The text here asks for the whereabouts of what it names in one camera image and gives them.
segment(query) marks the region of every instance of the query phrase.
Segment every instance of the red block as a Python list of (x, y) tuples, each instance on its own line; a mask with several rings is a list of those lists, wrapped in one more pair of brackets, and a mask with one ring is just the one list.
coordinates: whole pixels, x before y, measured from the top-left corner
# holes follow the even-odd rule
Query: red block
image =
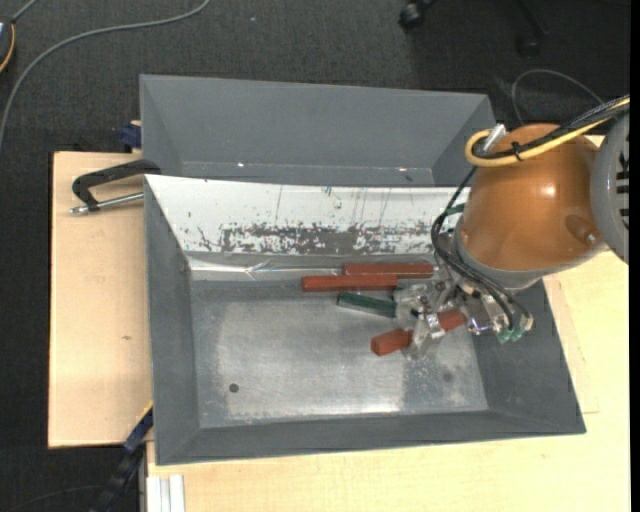
[(304, 276), (303, 292), (345, 292), (358, 290), (393, 290), (398, 278), (392, 275)]
[(411, 343), (413, 331), (394, 329), (371, 338), (371, 351), (379, 356), (386, 356), (400, 350)]
[(347, 263), (345, 276), (394, 275), (399, 279), (428, 279), (433, 276), (430, 263)]

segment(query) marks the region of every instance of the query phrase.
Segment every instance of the green bar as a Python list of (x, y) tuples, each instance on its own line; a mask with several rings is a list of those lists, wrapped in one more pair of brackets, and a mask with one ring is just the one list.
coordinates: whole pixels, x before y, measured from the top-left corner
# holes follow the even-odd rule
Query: green bar
[(360, 295), (358, 293), (340, 292), (338, 294), (338, 306), (346, 309), (354, 309), (363, 313), (394, 318), (396, 316), (396, 303), (391, 300), (376, 299)]

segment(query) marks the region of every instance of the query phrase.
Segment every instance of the gray carpet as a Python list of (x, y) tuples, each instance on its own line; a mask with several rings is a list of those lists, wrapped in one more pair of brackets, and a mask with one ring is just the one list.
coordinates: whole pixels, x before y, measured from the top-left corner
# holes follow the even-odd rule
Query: gray carpet
[[(0, 15), (21, 1), (0, 0)], [(197, 3), (40, 0), (18, 23), (17, 58), (0, 75), (0, 108), (21, 71), (52, 44)], [(528, 69), (566, 73), (604, 99), (629, 92), (630, 7), (532, 3), (551, 31), (533, 60), (515, 52), (517, 13), (509, 0), (439, 0), (408, 34), (396, 23), (401, 0), (214, 0), (184, 23), (99, 36), (37, 67), (17, 97), (0, 154), (0, 511), (101, 485), (118, 458), (115, 448), (45, 448), (49, 152), (121, 151), (120, 128), (139, 117), (142, 72), (485, 92), (496, 116), (512, 127), (511, 84)], [(558, 121), (594, 101), (569, 82), (540, 75), (522, 81), (519, 104), (527, 119)], [(80, 489), (18, 510), (84, 510), (94, 495), (93, 488)], [(135, 490), (120, 509), (134, 507)]]

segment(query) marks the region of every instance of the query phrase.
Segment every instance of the white cable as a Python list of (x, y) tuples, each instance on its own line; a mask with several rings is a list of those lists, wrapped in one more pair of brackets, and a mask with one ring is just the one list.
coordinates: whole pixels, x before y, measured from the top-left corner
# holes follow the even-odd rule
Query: white cable
[(20, 16), (22, 16), (25, 12), (27, 12), (29, 9), (31, 9), (31, 7), (33, 6), (33, 4), (35, 4), (38, 0), (31, 0), (30, 2), (27, 2), (25, 5), (22, 6), (22, 8), (13, 15), (11, 21), (13, 23), (15, 23), (16, 21), (18, 21), (18, 18), (20, 18)]
[(23, 71), (22, 75), (20, 75), (20, 78), (18, 78), (15, 85), (13, 86), (13, 89), (11, 90), (11, 94), (9, 95), (9, 99), (7, 100), (7, 105), (5, 106), (4, 113), (2, 114), (2, 120), (0, 121), (0, 156), (2, 156), (2, 146), (4, 143), (5, 132), (7, 129), (9, 112), (11, 111), (11, 107), (13, 106), (13, 102), (16, 98), (16, 95), (20, 90), (20, 86), (23, 84), (25, 79), (29, 76), (29, 73), (31, 73), (33, 68), (35, 68), (38, 64), (40, 64), (49, 55), (58, 51), (60, 48), (63, 48), (72, 43), (81, 41), (83, 39), (87, 39), (88, 37), (93, 37), (100, 34), (109, 34), (111, 32), (123, 32), (125, 30), (136, 30), (141, 28), (158, 27), (160, 25), (168, 25), (169, 23), (183, 21), (183, 20), (186, 20), (187, 18), (191, 18), (192, 16), (195, 16), (196, 14), (198, 14), (207, 5), (209, 5), (210, 2), (211, 0), (204, 0), (204, 2), (202, 2), (202, 4), (200, 4), (195, 9), (187, 13), (174, 16), (172, 18), (165, 18), (162, 20), (155, 20), (155, 21), (143, 21), (141, 23), (132, 23), (130, 25), (117, 25), (115, 27), (105, 27), (105, 28), (99, 28), (96, 30), (90, 30), (89, 32), (84, 32), (82, 34), (78, 34), (77, 36), (73, 36), (68, 39), (65, 39), (64, 41), (60, 41), (59, 43), (53, 45), (51, 48), (49, 48), (45, 52), (41, 53), (38, 57), (36, 57), (36, 59), (33, 62), (31, 62), (31, 64), (27, 66), (27, 68)]
[(70, 494), (78, 491), (88, 491), (90, 489), (100, 489), (101, 487), (102, 487), (101, 485), (85, 485), (83, 487), (72, 487), (71, 489), (63, 489), (61, 491), (50, 492), (49, 494), (45, 494), (44, 496), (38, 496), (37, 498), (33, 498), (32, 500), (29, 500), (23, 503), (22, 505), (18, 505), (17, 507), (10, 508), (9, 510), (5, 510), (5, 512), (18, 512), (18, 510), (21, 510), (25, 507), (28, 507), (29, 505), (37, 503), (38, 501), (45, 501), (50, 498), (60, 496), (62, 494)]
[(530, 69), (520, 74), (520, 76), (516, 78), (515, 82), (513, 82), (513, 85), (511, 86), (511, 104), (513, 105), (513, 110), (515, 111), (516, 117), (518, 118), (518, 121), (520, 122), (521, 125), (524, 125), (524, 120), (522, 119), (522, 115), (520, 114), (520, 109), (518, 108), (518, 102), (516, 101), (516, 92), (518, 90), (518, 84), (520, 83), (520, 80), (522, 80), (525, 76), (529, 76), (529, 75), (551, 75), (551, 76), (557, 76), (558, 78), (563, 78), (571, 82), (573, 85), (582, 89), (594, 100), (596, 100), (600, 105), (604, 103), (604, 101), (602, 100), (602, 98), (600, 98), (600, 96), (598, 96), (595, 92), (589, 89), (586, 85), (578, 82), (575, 78), (571, 78), (569, 75), (565, 75), (564, 73), (560, 73), (559, 71), (553, 71), (552, 69), (544, 69), (544, 68)]

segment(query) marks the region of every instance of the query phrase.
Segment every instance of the black clamp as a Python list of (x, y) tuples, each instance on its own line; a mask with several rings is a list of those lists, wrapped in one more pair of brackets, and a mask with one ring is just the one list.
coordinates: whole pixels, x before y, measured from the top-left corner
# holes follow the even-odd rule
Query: black clamp
[[(111, 183), (112, 181), (129, 178), (138, 174), (161, 174), (160, 167), (149, 160), (136, 160), (128, 164), (117, 165), (115, 167), (109, 167), (108, 169), (102, 169), (89, 174), (83, 174), (76, 178), (71, 186), (73, 193), (86, 205), (86, 207), (80, 207), (73, 209), (74, 213), (82, 212), (94, 212), (100, 210), (102, 203), (93, 196), (89, 189), (104, 185), (105, 183)], [(123, 202), (124, 198), (118, 198), (114, 201)]]

